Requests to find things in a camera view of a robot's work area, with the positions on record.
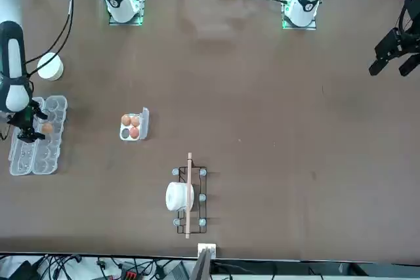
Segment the brown egg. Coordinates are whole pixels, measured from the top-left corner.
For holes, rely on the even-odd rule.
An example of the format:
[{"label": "brown egg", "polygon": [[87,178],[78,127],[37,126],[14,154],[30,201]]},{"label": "brown egg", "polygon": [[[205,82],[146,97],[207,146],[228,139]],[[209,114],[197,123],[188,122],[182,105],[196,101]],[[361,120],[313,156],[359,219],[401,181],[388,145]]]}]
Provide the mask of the brown egg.
[{"label": "brown egg", "polygon": [[129,126],[131,124],[131,118],[128,115],[123,115],[123,117],[121,117],[121,123],[124,126]]},{"label": "brown egg", "polygon": [[140,125],[140,117],[139,116],[132,116],[131,117],[131,124],[134,126],[134,127],[137,127],[137,126],[139,126]]},{"label": "brown egg", "polygon": [[41,127],[41,132],[43,134],[50,134],[50,133],[54,132],[54,127],[51,123],[45,123]]},{"label": "brown egg", "polygon": [[136,127],[131,127],[130,128],[130,137],[131,138],[137,139],[139,135],[140,135],[140,131],[138,130],[138,128],[136,128]]}]

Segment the white cup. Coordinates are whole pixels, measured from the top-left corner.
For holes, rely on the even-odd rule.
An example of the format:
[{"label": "white cup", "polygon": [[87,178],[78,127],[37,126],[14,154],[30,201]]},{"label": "white cup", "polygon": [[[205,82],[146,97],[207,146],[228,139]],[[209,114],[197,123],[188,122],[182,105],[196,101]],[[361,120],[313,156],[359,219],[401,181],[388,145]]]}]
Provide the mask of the white cup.
[{"label": "white cup", "polygon": [[[180,211],[186,209],[187,200],[187,185],[186,183],[172,182],[166,189],[166,207],[169,211]],[[194,203],[194,189],[191,185],[191,205]]]},{"label": "white cup", "polygon": [[[43,64],[48,62],[52,57],[54,57],[55,53],[49,52],[48,54],[45,54],[39,61],[38,61],[38,67],[41,67]],[[42,67],[38,71],[38,75],[45,80],[49,81],[55,81],[58,80],[61,75],[63,74],[64,66],[60,59],[60,57],[55,56],[53,60],[51,60],[47,65]]]}]

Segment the brown table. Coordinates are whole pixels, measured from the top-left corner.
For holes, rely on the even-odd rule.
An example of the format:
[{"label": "brown table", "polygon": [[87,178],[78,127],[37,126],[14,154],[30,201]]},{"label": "brown table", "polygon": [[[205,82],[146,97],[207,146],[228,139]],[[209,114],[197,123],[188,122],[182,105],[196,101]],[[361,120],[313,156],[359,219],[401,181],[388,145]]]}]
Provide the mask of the brown table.
[{"label": "brown table", "polygon": [[[0,249],[418,262],[420,72],[368,73],[402,1],[324,0],[317,31],[284,31],[266,0],[147,0],[142,27],[75,0],[63,78],[35,79],[69,101],[59,169],[13,177],[1,144]],[[68,0],[23,7],[30,58]],[[143,106],[149,139],[122,142]],[[209,169],[209,226],[185,240],[164,196],[189,151]]]}]

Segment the wooden rod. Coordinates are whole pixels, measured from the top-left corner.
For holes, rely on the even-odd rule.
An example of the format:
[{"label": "wooden rod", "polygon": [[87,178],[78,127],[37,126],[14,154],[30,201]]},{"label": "wooden rod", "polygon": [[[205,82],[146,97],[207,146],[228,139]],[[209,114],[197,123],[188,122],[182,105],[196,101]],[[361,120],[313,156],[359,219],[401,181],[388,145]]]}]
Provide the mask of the wooden rod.
[{"label": "wooden rod", "polygon": [[191,168],[192,168],[192,153],[188,154],[188,175],[186,178],[186,223],[185,223],[185,238],[190,238],[190,208],[191,208]]}]

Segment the egg carton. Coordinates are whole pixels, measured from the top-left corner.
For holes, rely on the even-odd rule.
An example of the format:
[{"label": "egg carton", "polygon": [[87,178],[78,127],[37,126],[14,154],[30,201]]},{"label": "egg carton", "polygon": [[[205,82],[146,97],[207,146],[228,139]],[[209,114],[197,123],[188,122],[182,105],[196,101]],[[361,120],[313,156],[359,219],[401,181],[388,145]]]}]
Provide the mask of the egg carton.
[{"label": "egg carton", "polygon": [[29,173],[46,175],[53,173],[58,167],[60,145],[64,130],[64,121],[67,113],[67,100],[64,96],[53,95],[46,100],[33,98],[39,103],[41,111],[47,114],[47,119],[37,117],[33,119],[33,128],[41,132],[43,123],[50,123],[54,130],[46,134],[44,140],[37,139],[27,144],[18,139],[20,129],[15,127],[12,134],[9,161],[10,173],[14,176],[27,175]]},{"label": "egg carton", "polygon": [[[148,129],[149,129],[149,109],[143,108],[143,111],[140,114],[134,113],[127,113],[124,115],[128,115],[131,119],[135,116],[138,116],[140,119],[140,125],[135,127],[132,124],[125,126],[122,122],[119,126],[119,138],[122,141],[139,141],[144,140],[147,137]],[[137,138],[133,138],[130,136],[130,129],[137,128],[139,133]]]}]

